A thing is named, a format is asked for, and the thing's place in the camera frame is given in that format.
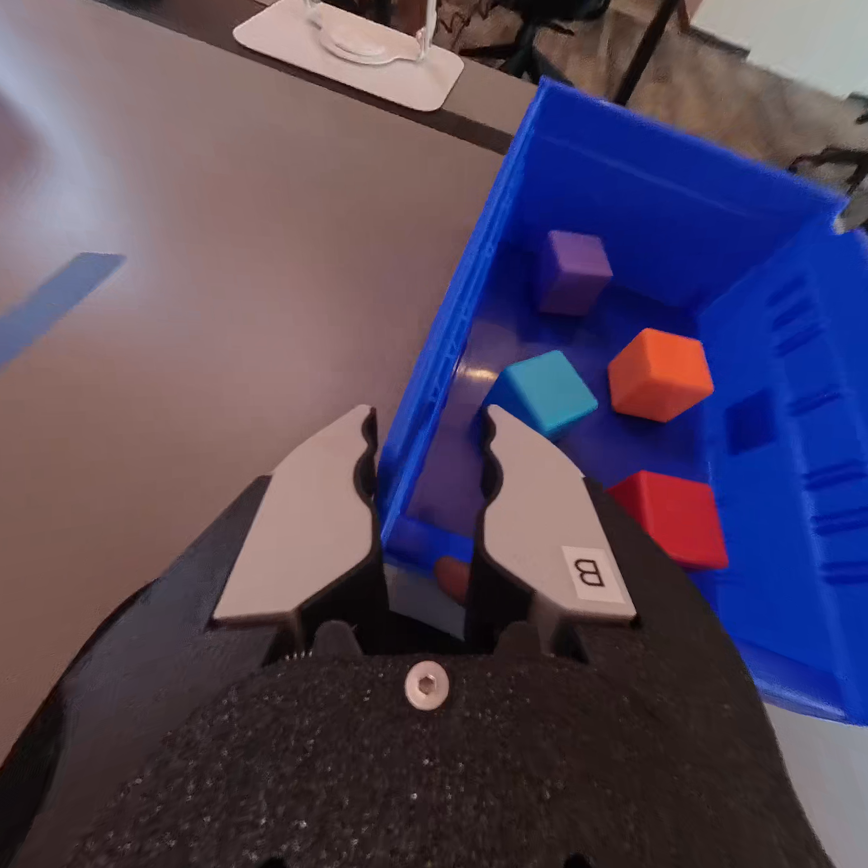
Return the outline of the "red foam cube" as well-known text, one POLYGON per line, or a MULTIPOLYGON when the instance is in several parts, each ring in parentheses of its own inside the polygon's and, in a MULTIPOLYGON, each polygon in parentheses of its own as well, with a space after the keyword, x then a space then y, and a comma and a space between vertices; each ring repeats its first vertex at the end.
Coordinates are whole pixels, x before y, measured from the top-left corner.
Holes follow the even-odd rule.
POLYGON ((639 471, 606 492, 683 569, 728 567, 720 516, 708 484, 639 471))

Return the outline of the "white stand base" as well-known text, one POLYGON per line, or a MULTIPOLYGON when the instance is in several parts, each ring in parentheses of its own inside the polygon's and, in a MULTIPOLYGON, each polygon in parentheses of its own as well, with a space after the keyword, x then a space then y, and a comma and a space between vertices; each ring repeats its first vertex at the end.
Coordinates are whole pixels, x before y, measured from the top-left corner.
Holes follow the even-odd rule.
POLYGON ((463 60, 433 44, 437 2, 272 2, 233 29, 270 58, 399 107, 439 110, 463 60))

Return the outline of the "teal foam cube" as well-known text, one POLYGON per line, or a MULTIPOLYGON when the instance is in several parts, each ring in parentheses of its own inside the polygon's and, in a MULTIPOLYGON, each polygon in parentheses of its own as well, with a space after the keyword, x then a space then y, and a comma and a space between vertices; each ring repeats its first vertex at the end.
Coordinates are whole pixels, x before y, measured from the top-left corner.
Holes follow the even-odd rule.
POLYGON ((486 406, 500 406, 554 442, 599 402, 564 354, 551 351, 505 367, 483 399, 486 406))

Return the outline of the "orange foam cube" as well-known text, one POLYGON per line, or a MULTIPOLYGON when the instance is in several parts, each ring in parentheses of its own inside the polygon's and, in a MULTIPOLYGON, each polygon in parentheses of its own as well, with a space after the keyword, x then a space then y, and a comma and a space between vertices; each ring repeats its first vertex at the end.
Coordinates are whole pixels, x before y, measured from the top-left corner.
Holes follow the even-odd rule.
POLYGON ((643 329, 608 364, 610 403, 622 415, 666 424, 714 390, 703 344, 643 329))

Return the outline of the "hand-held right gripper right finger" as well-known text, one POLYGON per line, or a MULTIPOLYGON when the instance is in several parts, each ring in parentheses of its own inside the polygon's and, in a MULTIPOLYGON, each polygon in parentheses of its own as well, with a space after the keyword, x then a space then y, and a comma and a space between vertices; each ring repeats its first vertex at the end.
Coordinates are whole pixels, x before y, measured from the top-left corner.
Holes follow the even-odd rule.
POLYGON ((580 469, 497 405, 483 409, 482 454, 466 638, 499 638, 519 622, 540 638, 578 623, 634 624, 635 604, 580 469))

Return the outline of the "blue tape strip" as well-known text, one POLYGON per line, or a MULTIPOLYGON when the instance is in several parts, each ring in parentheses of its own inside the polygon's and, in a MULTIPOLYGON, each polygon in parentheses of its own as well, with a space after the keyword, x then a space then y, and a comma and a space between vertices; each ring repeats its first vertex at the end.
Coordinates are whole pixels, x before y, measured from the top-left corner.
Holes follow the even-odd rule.
POLYGON ((44 337, 85 298, 101 287, 127 257, 81 253, 1 316, 1 368, 44 337))

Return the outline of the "purple foam cube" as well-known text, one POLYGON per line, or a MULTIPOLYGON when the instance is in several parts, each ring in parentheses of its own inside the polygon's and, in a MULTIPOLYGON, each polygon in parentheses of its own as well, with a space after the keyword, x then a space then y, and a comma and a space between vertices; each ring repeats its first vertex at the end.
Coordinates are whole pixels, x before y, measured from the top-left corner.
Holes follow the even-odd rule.
POLYGON ((596 235, 550 230, 537 254, 533 298, 539 313, 582 318, 613 279, 596 235))

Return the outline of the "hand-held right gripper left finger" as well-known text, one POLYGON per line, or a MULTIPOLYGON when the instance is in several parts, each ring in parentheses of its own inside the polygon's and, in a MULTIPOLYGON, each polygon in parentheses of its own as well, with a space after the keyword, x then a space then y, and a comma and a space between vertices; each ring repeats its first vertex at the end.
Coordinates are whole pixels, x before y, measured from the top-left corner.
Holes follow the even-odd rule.
POLYGON ((359 405, 280 461, 213 610, 215 624, 276 625, 313 638, 323 623, 385 611, 376 453, 376 411, 359 405))

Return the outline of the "black swivel chair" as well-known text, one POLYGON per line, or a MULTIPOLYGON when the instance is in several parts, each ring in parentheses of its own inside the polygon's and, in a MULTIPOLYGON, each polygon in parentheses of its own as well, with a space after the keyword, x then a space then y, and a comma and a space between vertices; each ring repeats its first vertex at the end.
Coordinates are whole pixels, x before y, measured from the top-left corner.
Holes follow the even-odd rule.
POLYGON ((512 42, 452 48, 453 53, 473 60, 501 61, 497 70, 538 85, 542 78, 571 85, 570 79, 536 48, 537 35, 548 29, 567 37, 575 32, 570 24, 596 21, 604 16, 610 1, 483 1, 470 2, 470 17, 486 19, 496 8, 514 12, 520 25, 512 42))

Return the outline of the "blue plastic bin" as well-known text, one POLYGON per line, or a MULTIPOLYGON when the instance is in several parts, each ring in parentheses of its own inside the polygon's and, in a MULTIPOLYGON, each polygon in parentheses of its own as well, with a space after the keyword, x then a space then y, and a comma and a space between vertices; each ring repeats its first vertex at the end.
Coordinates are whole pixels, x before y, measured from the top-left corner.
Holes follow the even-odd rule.
POLYGON ((386 557, 468 561, 479 410, 500 372, 560 351, 599 407, 559 445, 597 483, 709 483, 729 558, 693 580, 766 701, 866 726, 866 237, 836 193, 544 80, 418 357, 378 467, 386 557), (582 318, 539 313, 550 230, 602 239, 582 318), (643 329, 699 340, 711 396, 667 423, 610 403, 643 329))

